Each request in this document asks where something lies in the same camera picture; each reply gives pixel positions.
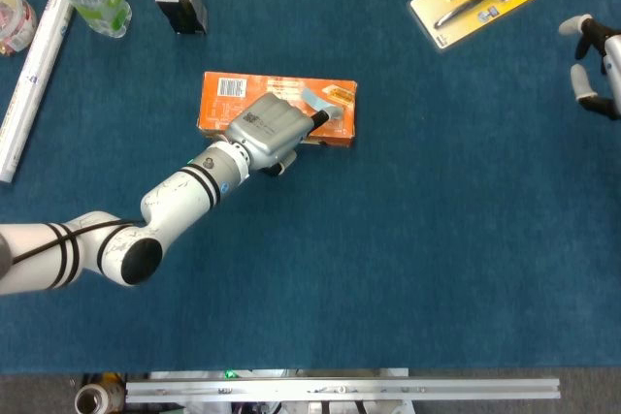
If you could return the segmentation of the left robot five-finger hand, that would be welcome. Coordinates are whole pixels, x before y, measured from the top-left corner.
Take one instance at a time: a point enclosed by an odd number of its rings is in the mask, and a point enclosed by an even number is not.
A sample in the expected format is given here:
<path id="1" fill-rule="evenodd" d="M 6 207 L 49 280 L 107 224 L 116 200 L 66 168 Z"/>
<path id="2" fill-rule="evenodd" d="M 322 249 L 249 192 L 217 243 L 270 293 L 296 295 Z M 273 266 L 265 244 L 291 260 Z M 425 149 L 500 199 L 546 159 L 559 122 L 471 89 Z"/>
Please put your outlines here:
<path id="1" fill-rule="evenodd" d="M 309 89 L 303 90 L 302 97 L 314 114 L 307 115 L 269 92 L 229 123 L 224 136 L 245 149 L 251 171 L 282 175 L 295 161 L 298 144 L 326 122 L 343 118 L 342 107 L 317 97 Z"/>

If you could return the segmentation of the orange cardboard box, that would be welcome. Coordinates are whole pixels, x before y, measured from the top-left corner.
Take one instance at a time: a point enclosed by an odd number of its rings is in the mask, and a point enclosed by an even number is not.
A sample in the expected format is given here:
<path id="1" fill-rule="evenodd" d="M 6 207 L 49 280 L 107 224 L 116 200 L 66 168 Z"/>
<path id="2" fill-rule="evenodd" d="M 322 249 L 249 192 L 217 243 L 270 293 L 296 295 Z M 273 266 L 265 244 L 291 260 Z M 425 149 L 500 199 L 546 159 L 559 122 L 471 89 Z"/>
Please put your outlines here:
<path id="1" fill-rule="evenodd" d="M 306 142 L 349 147 L 355 138 L 356 91 L 354 80 L 208 71 L 203 76 L 197 127 L 206 136 L 221 134 L 254 101 L 272 93 L 306 115 L 312 115 L 327 105 L 341 109 L 342 117 L 313 131 Z"/>

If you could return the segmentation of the aluminium profile rail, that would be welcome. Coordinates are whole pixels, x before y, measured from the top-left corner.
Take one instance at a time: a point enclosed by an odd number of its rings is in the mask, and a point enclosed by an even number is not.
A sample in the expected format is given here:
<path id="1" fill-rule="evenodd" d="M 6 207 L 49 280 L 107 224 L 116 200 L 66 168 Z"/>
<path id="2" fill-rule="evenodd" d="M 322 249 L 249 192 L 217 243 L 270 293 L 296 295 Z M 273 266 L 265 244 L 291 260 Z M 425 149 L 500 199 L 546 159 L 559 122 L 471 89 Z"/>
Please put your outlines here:
<path id="1" fill-rule="evenodd" d="M 236 378 L 129 382 L 128 403 L 558 399 L 557 378 Z"/>

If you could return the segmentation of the black purple small carton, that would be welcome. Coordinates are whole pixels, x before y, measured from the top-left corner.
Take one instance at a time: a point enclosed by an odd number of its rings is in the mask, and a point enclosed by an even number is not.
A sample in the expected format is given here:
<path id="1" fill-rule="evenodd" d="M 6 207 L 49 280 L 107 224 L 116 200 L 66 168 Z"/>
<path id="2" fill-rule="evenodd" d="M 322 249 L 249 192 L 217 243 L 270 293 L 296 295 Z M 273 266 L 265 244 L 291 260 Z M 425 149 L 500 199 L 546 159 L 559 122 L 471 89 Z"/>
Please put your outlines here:
<path id="1" fill-rule="evenodd" d="M 206 34 L 208 13 L 203 0 L 155 0 L 177 34 Z"/>

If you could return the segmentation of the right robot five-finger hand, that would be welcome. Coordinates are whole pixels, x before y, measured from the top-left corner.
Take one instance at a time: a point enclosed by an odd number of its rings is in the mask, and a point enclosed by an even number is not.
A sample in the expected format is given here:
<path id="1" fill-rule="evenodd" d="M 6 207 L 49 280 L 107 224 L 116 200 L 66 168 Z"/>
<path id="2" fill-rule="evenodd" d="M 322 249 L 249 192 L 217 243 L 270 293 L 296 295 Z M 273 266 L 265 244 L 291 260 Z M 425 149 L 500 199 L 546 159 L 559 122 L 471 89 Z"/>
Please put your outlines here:
<path id="1" fill-rule="evenodd" d="M 607 77 L 612 91 L 611 98 L 600 96 L 591 87 L 585 68 L 574 63 L 570 78 L 576 102 L 587 111 L 621 120 L 621 29 L 605 26 L 585 14 L 566 19 L 559 25 L 558 32 L 564 36 L 580 35 L 574 53 L 576 60 L 582 59 L 590 47 L 599 53 L 601 73 Z"/>

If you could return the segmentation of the blue felt table cloth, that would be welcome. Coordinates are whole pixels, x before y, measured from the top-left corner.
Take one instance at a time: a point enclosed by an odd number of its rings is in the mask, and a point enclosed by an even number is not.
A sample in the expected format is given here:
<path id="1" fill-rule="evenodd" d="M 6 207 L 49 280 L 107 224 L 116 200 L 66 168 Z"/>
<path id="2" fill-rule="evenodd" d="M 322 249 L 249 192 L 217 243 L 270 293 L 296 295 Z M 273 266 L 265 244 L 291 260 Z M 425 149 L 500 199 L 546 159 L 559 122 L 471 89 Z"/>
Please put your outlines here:
<path id="1" fill-rule="evenodd" d="M 621 366 L 621 122 L 575 101 L 558 32 L 621 29 L 621 0 L 446 50 L 410 0 L 203 0 L 204 35 L 127 1 L 118 40 L 73 17 L 0 223 L 138 218 L 206 146 L 207 71 L 353 80 L 354 142 L 252 175 L 140 286 L 0 298 L 0 373 Z"/>

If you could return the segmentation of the white rolled paper tube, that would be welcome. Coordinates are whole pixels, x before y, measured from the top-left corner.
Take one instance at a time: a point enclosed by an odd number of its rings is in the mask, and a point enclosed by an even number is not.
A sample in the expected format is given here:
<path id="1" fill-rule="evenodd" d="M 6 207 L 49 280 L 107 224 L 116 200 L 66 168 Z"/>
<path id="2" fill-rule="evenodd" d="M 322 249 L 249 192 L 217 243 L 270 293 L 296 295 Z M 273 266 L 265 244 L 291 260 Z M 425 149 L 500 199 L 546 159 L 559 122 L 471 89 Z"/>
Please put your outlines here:
<path id="1" fill-rule="evenodd" d="M 0 126 L 0 182 L 14 178 L 72 14 L 68 0 L 46 4 Z"/>

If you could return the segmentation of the clear jar colourful contents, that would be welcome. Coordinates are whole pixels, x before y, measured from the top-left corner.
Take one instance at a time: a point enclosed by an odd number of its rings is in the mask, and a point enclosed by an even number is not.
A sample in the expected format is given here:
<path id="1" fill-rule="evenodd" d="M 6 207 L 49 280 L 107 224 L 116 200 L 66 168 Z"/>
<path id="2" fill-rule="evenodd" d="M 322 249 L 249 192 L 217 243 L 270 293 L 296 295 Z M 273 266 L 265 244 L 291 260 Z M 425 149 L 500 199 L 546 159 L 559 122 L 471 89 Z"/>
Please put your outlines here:
<path id="1" fill-rule="evenodd" d="M 36 14 L 26 0 L 0 0 L 0 55 L 28 48 L 36 29 Z"/>

